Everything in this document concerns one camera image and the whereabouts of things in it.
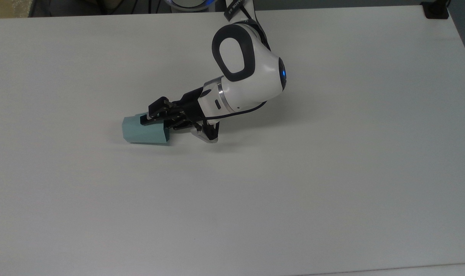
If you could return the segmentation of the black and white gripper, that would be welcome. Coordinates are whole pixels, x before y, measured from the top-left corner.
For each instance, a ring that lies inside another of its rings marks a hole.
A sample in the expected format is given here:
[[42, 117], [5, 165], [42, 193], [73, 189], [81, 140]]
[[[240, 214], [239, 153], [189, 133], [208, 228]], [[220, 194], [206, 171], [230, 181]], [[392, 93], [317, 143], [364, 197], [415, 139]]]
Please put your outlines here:
[[148, 113], [140, 114], [140, 124], [150, 126], [163, 124], [166, 129], [190, 132], [206, 143], [216, 143], [219, 136], [219, 123], [210, 125], [205, 119], [198, 102], [203, 87], [185, 93], [178, 101], [170, 102], [166, 97], [160, 97], [148, 106]]

